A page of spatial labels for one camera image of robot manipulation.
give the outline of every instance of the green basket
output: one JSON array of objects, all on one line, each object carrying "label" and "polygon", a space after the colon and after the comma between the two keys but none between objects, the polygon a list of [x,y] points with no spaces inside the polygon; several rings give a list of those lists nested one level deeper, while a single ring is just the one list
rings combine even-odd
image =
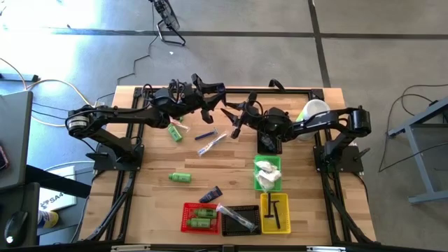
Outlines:
[{"label": "green basket", "polygon": [[[279,171],[281,172],[281,158],[279,156],[256,155],[255,162],[258,162],[258,161],[268,161],[271,164],[276,165],[279,168]],[[253,164],[253,166],[254,166],[253,170],[256,174],[261,169],[255,165],[255,162]],[[253,188],[255,190],[263,191],[263,189],[261,188],[261,185],[255,178],[255,175],[253,176]],[[269,190],[269,192],[281,192],[281,178],[279,178],[275,181],[274,188]]]}]

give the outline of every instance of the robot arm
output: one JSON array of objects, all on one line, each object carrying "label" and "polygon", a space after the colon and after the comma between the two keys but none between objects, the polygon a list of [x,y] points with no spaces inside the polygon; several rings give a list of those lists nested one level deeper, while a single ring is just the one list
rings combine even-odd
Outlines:
[{"label": "robot arm", "polygon": [[325,156],[340,155],[341,151],[347,147],[356,137],[365,137],[371,133],[370,114],[362,106],[358,108],[345,108],[340,110],[325,111],[313,115],[307,120],[292,122],[288,112],[272,107],[263,112],[254,106],[257,94],[252,92],[248,99],[240,104],[227,103],[238,111],[242,111],[240,117],[231,112],[221,109],[230,119],[234,126],[231,137],[236,139],[239,136],[242,125],[246,125],[257,130],[266,136],[266,140],[279,139],[282,142],[294,140],[301,134],[315,132],[318,130],[335,129],[340,132],[339,136],[332,141],[325,143]]},{"label": "robot arm", "polygon": [[[204,94],[215,92],[211,97]],[[196,75],[192,75],[192,83],[181,83],[172,80],[169,87],[153,92],[147,84],[142,89],[142,95],[148,102],[143,108],[129,109],[117,106],[99,106],[93,108],[85,105],[80,109],[69,112],[66,128],[72,137],[84,139],[86,137],[98,141],[113,150],[117,158],[132,158],[134,147],[129,138],[118,138],[102,129],[108,123],[144,123],[150,127],[166,128],[170,124],[170,117],[180,118],[188,113],[201,109],[202,119],[212,123],[209,114],[219,101],[225,103],[225,86],[223,83],[206,84]]]}]

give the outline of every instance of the blue toothpaste tube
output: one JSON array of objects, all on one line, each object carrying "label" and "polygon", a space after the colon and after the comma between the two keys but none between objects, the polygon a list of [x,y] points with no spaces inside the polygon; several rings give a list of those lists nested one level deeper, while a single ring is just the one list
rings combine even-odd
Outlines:
[{"label": "blue toothpaste tube", "polygon": [[210,192],[208,192],[206,195],[204,195],[199,202],[200,203],[209,203],[210,201],[216,199],[217,197],[221,196],[223,193],[221,190],[219,190],[218,186],[215,186],[213,189],[211,189]]}]

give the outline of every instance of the gray desk leg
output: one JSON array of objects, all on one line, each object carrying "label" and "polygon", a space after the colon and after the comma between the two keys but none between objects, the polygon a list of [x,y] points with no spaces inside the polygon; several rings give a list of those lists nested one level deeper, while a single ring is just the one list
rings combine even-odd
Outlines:
[{"label": "gray desk leg", "polygon": [[[407,140],[409,140],[409,144],[412,149],[412,153],[418,153],[419,147],[417,146],[417,142],[415,141],[414,134],[412,133],[412,128],[408,125],[405,127]],[[423,184],[425,184],[426,192],[427,193],[434,193],[435,189],[433,185],[433,179],[431,178],[431,175],[428,174],[428,171],[426,170],[425,162],[423,161],[423,158],[421,157],[421,154],[415,155],[415,162],[417,163],[417,167],[420,171],[421,180],[423,181]]]},{"label": "gray desk leg", "polygon": [[417,204],[417,203],[429,202],[429,201],[434,201],[434,200],[443,200],[443,199],[448,199],[448,190],[424,193],[424,194],[420,194],[417,196],[409,197],[409,202],[411,204]]},{"label": "gray desk leg", "polygon": [[413,125],[415,123],[424,123],[427,120],[433,118],[434,116],[440,114],[442,111],[448,108],[448,97],[443,100],[429,106],[424,112],[418,113],[410,118],[407,122],[401,126],[391,129],[387,132],[389,137],[395,137],[396,135],[406,131],[406,127]]},{"label": "gray desk leg", "polygon": [[31,165],[27,165],[25,183],[37,182],[43,188],[56,190],[61,193],[86,198],[90,194],[90,185],[75,180],[54,175]]}]

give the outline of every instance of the computer mouse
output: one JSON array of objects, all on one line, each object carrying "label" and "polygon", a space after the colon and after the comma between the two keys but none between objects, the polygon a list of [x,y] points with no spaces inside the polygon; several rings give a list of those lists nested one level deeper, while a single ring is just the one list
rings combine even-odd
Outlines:
[{"label": "computer mouse", "polygon": [[7,246],[15,247],[22,244],[26,236],[27,217],[28,212],[16,211],[6,222],[4,238]]}]

